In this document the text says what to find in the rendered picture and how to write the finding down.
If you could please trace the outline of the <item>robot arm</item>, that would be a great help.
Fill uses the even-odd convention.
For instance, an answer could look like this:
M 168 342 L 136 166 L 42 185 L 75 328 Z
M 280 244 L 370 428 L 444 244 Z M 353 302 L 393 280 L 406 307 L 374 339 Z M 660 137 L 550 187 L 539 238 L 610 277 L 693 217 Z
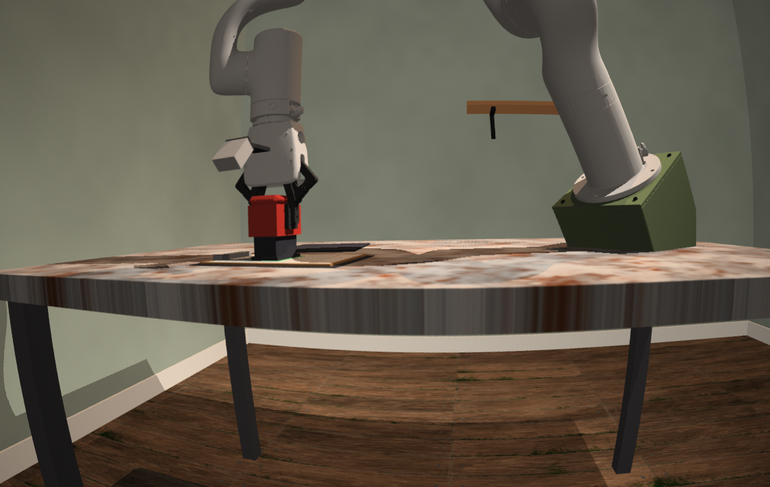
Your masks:
M 610 202 L 653 182 L 661 171 L 660 160 L 648 153 L 644 143 L 636 146 L 599 56 L 596 0 L 483 1 L 507 32 L 541 40 L 543 80 L 585 175 L 573 186 L 577 200 Z M 237 37 L 253 18 L 302 2 L 237 0 L 215 28 L 210 87 L 217 95 L 251 96 L 251 123 L 298 122 L 304 114 L 300 105 L 302 36 L 287 28 L 264 30 L 255 36 L 252 51 L 237 51 Z M 252 143 L 249 136 L 228 139 L 212 162 L 219 172 L 237 170 L 252 152 L 269 151 L 270 147 Z

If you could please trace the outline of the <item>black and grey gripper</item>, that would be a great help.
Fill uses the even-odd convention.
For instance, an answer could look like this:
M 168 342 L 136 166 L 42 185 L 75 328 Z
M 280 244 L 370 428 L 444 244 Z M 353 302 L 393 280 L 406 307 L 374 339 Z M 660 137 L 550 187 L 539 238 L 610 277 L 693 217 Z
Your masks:
M 296 230 L 300 220 L 299 203 L 318 182 L 317 176 L 308 167 L 307 141 L 302 124 L 292 119 L 257 120 L 247 136 L 252 143 L 270 147 L 270 151 L 251 153 L 235 188 L 242 192 L 251 206 L 252 196 L 265 196 L 267 188 L 285 186 L 288 198 L 285 228 Z M 247 186 L 252 186 L 252 189 Z

